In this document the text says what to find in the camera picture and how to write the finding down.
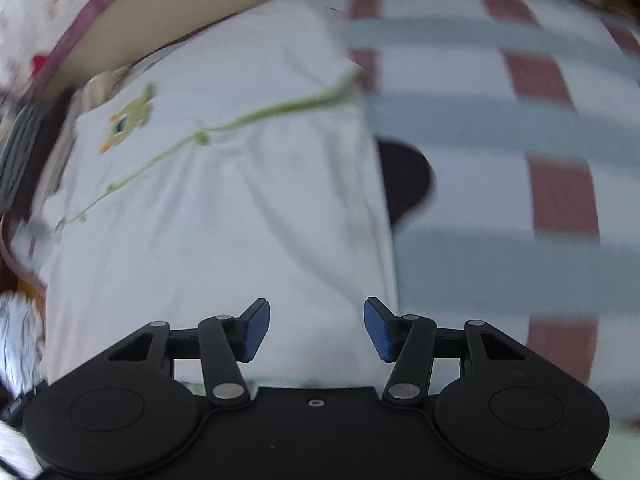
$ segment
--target light blue stripe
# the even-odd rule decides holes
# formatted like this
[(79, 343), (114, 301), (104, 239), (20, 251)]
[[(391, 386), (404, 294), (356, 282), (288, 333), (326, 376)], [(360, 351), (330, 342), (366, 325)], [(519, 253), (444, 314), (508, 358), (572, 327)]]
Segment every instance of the light blue stripe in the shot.
[(640, 75), (640, 57), (626, 56), (613, 42), (612, 47), (607, 48), (576, 36), (519, 23), (432, 17), (342, 21), (336, 26), (349, 48), (408, 44), (494, 47), (590, 63), (628, 78), (635, 79)]
[(415, 146), (498, 148), (585, 158), (640, 171), (640, 131), (583, 117), (561, 105), (481, 96), (374, 94), (365, 97), (377, 137)]
[(403, 312), (640, 312), (640, 252), (597, 240), (529, 241), (399, 226), (394, 248)]

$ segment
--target dark brown object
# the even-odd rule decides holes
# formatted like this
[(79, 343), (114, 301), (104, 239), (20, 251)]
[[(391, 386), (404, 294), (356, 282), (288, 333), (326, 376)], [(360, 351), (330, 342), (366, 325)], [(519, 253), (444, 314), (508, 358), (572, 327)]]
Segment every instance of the dark brown object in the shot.
[(433, 188), (433, 172), (425, 156), (413, 146), (379, 140), (378, 151), (389, 221), (393, 227), (425, 199)]
[(28, 219), (31, 215), (33, 194), (38, 186), (44, 165), (47, 163), (51, 150), (60, 136), (62, 123), (65, 121), (73, 94), (74, 91), (70, 88), (63, 91), (42, 120), (42, 126), (33, 143), (31, 154), (10, 211), (12, 218)]
[(604, 0), (602, 6), (607, 12), (613, 12), (626, 18), (633, 20), (640, 19), (640, 1), (639, 0)]

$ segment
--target red stripe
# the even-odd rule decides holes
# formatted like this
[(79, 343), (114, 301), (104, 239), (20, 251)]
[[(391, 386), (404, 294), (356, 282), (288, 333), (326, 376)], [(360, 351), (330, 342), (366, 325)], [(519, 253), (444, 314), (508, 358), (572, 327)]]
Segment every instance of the red stripe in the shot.
[(496, 20), (537, 24), (536, 17), (523, 0), (483, 0), (487, 12)]
[(380, 3), (378, 0), (350, 0), (349, 17), (352, 20), (379, 18)]
[(560, 67), (551, 56), (503, 52), (513, 88), (521, 98), (540, 98), (571, 105), (571, 95)]
[(536, 232), (572, 232), (599, 237), (591, 168), (586, 162), (528, 156)]
[(360, 88), (365, 92), (375, 92), (378, 89), (378, 53), (371, 49), (351, 50), (351, 59), (359, 64), (363, 70), (358, 78)]
[(569, 375), (588, 383), (598, 341), (598, 318), (535, 316), (527, 347)]
[(615, 23), (603, 23), (620, 49), (640, 54), (640, 43), (628, 28)]

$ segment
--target embroidered bird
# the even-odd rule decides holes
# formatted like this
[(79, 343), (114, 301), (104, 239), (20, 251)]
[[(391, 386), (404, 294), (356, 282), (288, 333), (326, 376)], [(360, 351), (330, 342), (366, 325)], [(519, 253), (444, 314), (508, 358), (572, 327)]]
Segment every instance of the embroidered bird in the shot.
[(140, 97), (133, 99), (117, 114), (109, 118), (110, 132), (106, 142), (100, 148), (100, 153), (117, 146), (137, 126), (144, 126), (151, 117), (151, 98), (154, 96), (154, 86), (147, 83)]

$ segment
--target white pillowcase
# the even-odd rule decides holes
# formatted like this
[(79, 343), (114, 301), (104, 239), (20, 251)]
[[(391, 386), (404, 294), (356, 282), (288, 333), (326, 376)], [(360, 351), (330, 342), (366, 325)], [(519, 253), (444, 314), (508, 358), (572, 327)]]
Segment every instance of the white pillowcase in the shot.
[[(337, 96), (356, 70), (324, 0), (274, 0), (231, 18), (80, 117), (70, 200), (58, 204), (70, 218), (195, 130)], [(148, 122), (100, 154), (109, 117), (148, 83)], [(248, 380), (388, 378), (363, 305), (378, 296), (397, 311), (390, 227), (376, 144), (353, 100), (212, 133), (209, 146), (188, 143), (64, 226), (42, 275), (50, 380), (155, 319), (195, 327), (256, 298), (270, 300), (271, 325), (243, 368)], [(183, 365), (177, 379), (202, 380), (199, 364)]]

